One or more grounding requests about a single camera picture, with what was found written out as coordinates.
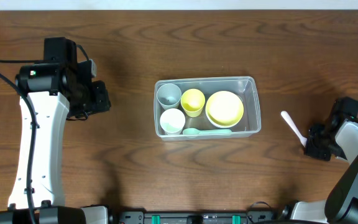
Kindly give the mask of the pink white plastic fork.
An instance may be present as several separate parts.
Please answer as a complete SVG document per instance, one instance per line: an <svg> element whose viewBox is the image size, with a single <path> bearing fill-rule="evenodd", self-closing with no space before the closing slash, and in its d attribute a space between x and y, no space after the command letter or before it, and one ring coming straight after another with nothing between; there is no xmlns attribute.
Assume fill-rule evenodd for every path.
<svg viewBox="0 0 358 224"><path fill-rule="evenodd" d="M289 127L292 129L292 131L296 134L296 136L298 137L298 139L301 142L301 145L303 147L306 147L306 143L307 143L307 138L305 138L299 131L299 129L297 128L297 126L295 125L295 123L293 122L291 116L288 114L287 111L281 111L281 117L284 119L284 121L287 123L287 125L289 125Z"/></svg>

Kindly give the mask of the grey plastic cup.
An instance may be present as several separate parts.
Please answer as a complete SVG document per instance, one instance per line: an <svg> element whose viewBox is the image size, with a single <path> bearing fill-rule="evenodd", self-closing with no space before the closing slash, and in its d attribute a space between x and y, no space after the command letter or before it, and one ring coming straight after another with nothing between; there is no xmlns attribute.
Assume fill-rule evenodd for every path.
<svg viewBox="0 0 358 224"><path fill-rule="evenodd" d="M172 83L164 84L157 90L157 101L164 110L178 108L181 96L180 88Z"/></svg>

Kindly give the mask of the white plastic cup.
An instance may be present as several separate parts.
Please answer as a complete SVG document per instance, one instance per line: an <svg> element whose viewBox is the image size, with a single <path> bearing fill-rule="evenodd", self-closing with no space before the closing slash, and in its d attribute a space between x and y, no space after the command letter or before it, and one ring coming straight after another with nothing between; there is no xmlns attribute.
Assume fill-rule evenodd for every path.
<svg viewBox="0 0 358 224"><path fill-rule="evenodd" d="M185 126L186 118L182 111L171 108L160 117L160 126L167 135L180 134Z"/></svg>

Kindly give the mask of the yellow plastic bowl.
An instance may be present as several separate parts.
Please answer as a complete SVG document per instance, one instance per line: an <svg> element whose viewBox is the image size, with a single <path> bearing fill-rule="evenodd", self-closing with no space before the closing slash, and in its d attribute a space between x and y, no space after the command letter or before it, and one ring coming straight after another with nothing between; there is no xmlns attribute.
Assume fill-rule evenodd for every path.
<svg viewBox="0 0 358 224"><path fill-rule="evenodd" d="M206 114L221 125L230 125L242 119L244 104L241 98L230 91L218 91L212 94L205 108Z"/></svg>

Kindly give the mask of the mint green plastic spoon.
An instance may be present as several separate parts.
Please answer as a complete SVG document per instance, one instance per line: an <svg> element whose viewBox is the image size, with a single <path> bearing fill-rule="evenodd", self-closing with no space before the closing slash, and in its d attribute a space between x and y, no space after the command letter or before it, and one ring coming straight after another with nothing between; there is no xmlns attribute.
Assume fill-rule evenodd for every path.
<svg viewBox="0 0 358 224"><path fill-rule="evenodd" d="M200 134L227 134L232 133L230 129L209 129L199 130L196 128L186 128L183 130L184 135L200 135Z"/></svg>

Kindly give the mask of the yellow plastic cup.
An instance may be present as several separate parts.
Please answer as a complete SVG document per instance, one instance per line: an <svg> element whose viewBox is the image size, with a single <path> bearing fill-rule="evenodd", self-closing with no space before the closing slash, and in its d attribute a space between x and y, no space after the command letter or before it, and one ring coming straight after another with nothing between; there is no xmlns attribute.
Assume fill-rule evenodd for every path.
<svg viewBox="0 0 358 224"><path fill-rule="evenodd" d="M181 107L192 118L199 116L205 104L205 96L198 89L189 89L181 96Z"/></svg>

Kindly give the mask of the white plastic bowl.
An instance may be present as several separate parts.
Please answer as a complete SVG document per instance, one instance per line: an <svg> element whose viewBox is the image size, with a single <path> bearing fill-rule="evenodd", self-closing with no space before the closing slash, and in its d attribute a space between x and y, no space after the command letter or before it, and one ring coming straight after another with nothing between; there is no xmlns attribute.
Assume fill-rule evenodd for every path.
<svg viewBox="0 0 358 224"><path fill-rule="evenodd" d="M221 125L221 124L218 124L218 123L214 122L214 121L212 120L212 118L209 117L208 114L206 114L206 117L207 117L208 121L209 121L213 126L215 126L215 127L217 127L217 128L223 128L223 129L232 128L232 127L234 127L235 125L237 125L237 124L239 123L239 121L240 121L240 120L239 120L239 121L237 121L237 122L235 122L235 123L233 123L233 124L230 124L230 125Z"/></svg>

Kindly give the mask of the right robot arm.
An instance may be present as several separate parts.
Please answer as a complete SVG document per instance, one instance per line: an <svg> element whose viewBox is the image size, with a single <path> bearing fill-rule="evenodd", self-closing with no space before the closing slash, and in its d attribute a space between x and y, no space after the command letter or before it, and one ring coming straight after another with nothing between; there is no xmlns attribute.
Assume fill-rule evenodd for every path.
<svg viewBox="0 0 358 224"><path fill-rule="evenodd" d="M304 137L286 111L282 118L298 136L305 155L322 161L332 156L349 163L349 167L326 200L296 202L287 205L281 220L298 223L358 223L358 101L338 98L325 123L313 124Z"/></svg>

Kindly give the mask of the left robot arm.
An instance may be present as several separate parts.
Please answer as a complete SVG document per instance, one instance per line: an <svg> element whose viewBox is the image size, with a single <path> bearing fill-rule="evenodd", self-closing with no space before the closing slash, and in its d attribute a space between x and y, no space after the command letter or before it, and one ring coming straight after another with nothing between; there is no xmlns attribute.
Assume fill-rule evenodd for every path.
<svg viewBox="0 0 358 224"><path fill-rule="evenodd" d="M44 40L43 60L25 60L11 84L20 96L21 146L15 183L0 223L111 223L105 205L65 206L61 181L66 121L109 111L96 64L79 62L82 46L65 37Z"/></svg>

